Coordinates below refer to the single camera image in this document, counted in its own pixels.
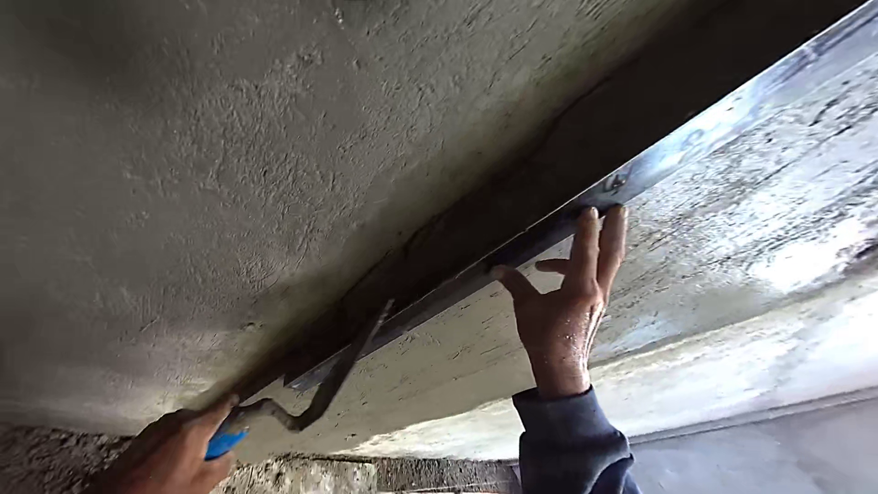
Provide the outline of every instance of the fingernail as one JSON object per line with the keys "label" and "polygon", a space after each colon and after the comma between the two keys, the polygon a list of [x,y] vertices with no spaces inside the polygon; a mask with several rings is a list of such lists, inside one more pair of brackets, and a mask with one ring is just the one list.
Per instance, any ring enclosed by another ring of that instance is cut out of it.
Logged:
{"label": "fingernail", "polygon": [[505,274],[506,267],[504,265],[496,265],[491,268],[491,278],[494,278],[495,280],[502,280]]}

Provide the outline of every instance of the blue handle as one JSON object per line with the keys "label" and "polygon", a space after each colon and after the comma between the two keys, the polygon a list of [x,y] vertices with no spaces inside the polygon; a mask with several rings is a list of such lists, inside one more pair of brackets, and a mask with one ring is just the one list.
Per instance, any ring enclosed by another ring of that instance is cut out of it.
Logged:
{"label": "blue handle", "polygon": [[247,436],[247,431],[223,432],[220,428],[220,430],[214,433],[211,440],[207,443],[205,460],[213,460],[228,453],[233,447],[235,447],[235,445],[241,442],[245,436]]}

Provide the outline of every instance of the right hand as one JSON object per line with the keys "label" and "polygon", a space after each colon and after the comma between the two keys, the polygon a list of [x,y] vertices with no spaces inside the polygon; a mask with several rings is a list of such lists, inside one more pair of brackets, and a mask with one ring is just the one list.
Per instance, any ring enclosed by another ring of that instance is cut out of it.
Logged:
{"label": "right hand", "polygon": [[570,258],[536,263],[539,271],[564,275],[561,288],[548,294],[511,267],[492,269],[512,295],[518,335],[543,398],[578,395],[591,387],[588,355],[625,255],[627,224],[623,206],[607,212],[603,229],[597,209],[588,208],[578,219]]}
{"label": "right hand", "polygon": [[236,396],[198,413],[178,410],[147,426],[87,492],[208,494],[226,478],[234,454],[206,461],[207,441],[238,403]]}

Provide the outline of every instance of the sleeve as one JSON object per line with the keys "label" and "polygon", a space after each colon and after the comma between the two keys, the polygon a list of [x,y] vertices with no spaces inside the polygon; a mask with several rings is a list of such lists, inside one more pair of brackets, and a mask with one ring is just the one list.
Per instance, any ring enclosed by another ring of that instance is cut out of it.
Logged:
{"label": "sleeve", "polygon": [[536,389],[512,397],[524,424],[519,467],[525,494],[639,494],[628,440],[607,421],[594,389],[543,400]]}

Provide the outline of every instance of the smooth plaster surface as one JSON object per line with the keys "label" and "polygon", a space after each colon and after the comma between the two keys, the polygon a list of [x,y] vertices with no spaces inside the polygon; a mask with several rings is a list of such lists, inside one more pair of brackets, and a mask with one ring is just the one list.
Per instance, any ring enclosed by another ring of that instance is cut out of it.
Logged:
{"label": "smooth plaster surface", "polygon": [[643,492],[867,494],[878,490],[878,400],[635,445]]}
{"label": "smooth plaster surface", "polygon": [[233,379],[685,0],[3,0],[0,419]]}
{"label": "smooth plaster surface", "polygon": [[[878,385],[876,113],[878,55],[632,201],[628,260],[593,356],[624,432]],[[531,385],[494,284],[362,361],[311,429],[254,428],[241,457],[514,457],[508,397]],[[279,383],[264,394],[292,408],[310,397]]]}

